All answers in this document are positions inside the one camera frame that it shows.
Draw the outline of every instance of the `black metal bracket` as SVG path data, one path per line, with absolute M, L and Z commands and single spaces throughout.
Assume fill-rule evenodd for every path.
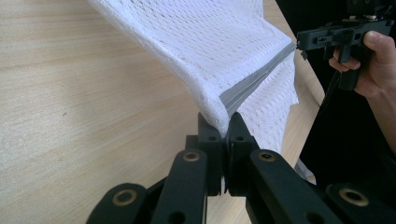
M 87 223 L 206 223 L 206 197 L 225 190 L 247 198 L 252 223 L 396 223 L 395 211 L 369 192 L 341 183 L 318 192 L 276 152 L 260 149 L 235 113 L 225 139 L 202 115 L 198 135 L 173 162 L 169 176 L 145 189 L 121 184 L 106 193 Z

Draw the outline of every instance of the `fabric fold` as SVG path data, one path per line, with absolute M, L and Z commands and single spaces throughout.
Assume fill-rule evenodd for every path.
M 298 102 L 294 44 L 263 18 L 262 1 L 90 3 L 181 78 L 222 136 L 238 111 L 260 147 L 280 152 L 290 105 Z M 271 125 L 274 131 L 265 131 Z

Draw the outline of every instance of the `wooden table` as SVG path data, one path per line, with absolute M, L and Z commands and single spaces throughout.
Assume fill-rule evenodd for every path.
M 274 0 L 265 17 L 291 31 Z M 112 187 L 169 172 L 198 108 L 181 81 L 80 0 L 0 3 L 0 223 L 84 223 Z M 294 164 L 323 92 L 297 53 L 283 156 Z M 249 223 L 209 198 L 207 223 Z

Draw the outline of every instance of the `black cable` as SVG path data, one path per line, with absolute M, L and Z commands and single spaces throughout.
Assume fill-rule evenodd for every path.
M 335 89 L 338 87 L 338 83 L 340 82 L 341 73 L 339 71 L 335 71 L 334 75 L 332 76 L 332 81 L 330 82 L 329 88 L 326 91 L 322 104 L 320 105 L 320 109 L 318 112 L 318 116 L 320 116 L 323 111 L 326 109 L 327 105 L 329 104 L 330 100 L 332 99 L 332 95 L 334 94 Z

